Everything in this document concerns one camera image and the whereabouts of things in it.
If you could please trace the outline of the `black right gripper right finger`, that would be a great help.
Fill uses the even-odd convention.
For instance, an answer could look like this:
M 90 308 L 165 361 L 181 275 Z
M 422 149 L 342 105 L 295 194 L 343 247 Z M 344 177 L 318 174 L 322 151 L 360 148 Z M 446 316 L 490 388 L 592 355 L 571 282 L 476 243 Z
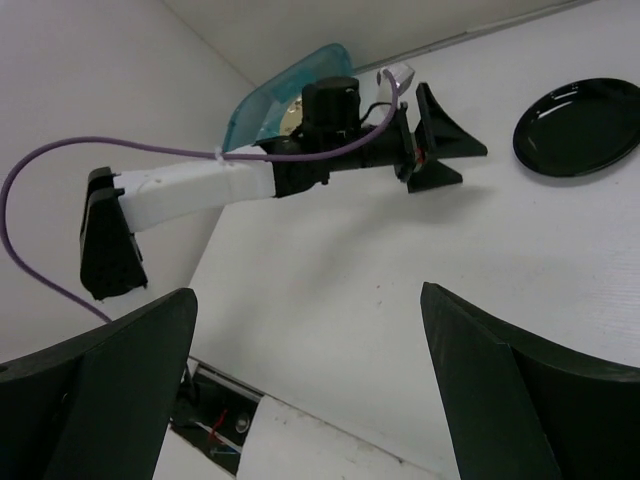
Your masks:
M 636 479 L 639 370 L 424 284 L 425 335 L 463 479 Z

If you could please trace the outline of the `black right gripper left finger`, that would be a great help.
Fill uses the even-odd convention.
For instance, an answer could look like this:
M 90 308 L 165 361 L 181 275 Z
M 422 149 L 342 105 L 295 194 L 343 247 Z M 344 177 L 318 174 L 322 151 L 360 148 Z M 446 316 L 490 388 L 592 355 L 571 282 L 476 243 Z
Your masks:
M 152 478 L 197 308 L 181 288 L 2 364 L 2 478 Z

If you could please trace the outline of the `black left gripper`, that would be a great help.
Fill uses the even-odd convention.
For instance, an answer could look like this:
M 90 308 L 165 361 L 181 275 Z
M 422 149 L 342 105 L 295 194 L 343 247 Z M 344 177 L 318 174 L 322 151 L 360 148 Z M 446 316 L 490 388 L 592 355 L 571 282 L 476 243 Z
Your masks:
M 415 146 L 401 102 L 386 129 L 374 140 L 349 154 L 349 169 L 393 166 L 396 178 L 407 183 L 410 194 L 461 184 L 463 177 L 437 160 L 485 157 L 487 147 L 460 127 L 435 99 L 429 85 L 416 88 L 420 119 L 414 130 L 416 145 L 425 162 L 415 168 Z

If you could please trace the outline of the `beige floral plate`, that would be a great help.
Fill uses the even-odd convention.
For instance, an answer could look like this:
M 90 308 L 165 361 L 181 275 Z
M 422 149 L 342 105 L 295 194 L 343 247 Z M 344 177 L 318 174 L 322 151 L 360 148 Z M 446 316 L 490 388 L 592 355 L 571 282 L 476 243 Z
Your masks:
M 298 128 L 303 119 L 302 96 L 299 95 L 286 108 L 279 126 L 279 134 L 282 136 L 290 135 Z

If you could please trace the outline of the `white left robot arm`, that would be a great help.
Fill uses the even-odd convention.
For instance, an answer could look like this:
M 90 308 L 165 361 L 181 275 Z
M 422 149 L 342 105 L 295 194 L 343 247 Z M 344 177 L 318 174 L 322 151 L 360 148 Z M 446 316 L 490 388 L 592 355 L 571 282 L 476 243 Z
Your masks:
M 359 117 L 359 82 L 331 77 L 302 90 L 302 121 L 288 136 L 260 140 L 220 159 L 88 179 L 81 226 L 80 279 L 96 300 L 148 283 L 135 233 L 199 210 L 284 198 L 327 184 L 331 173 L 391 166 L 409 192 L 459 184 L 450 158 L 481 157 L 487 147 L 441 108 L 425 83 L 416 89 L 420 120 L 411 130 L 407 105 L 393 101 L 378 126 Z

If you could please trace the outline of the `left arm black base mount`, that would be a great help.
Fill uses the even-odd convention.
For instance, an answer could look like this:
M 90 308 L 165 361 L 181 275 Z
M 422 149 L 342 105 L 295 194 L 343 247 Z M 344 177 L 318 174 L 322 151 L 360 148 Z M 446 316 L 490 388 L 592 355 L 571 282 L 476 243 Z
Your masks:
M 264 394 L 193 357 L 187 360 L 169 428 L 235 478 Z

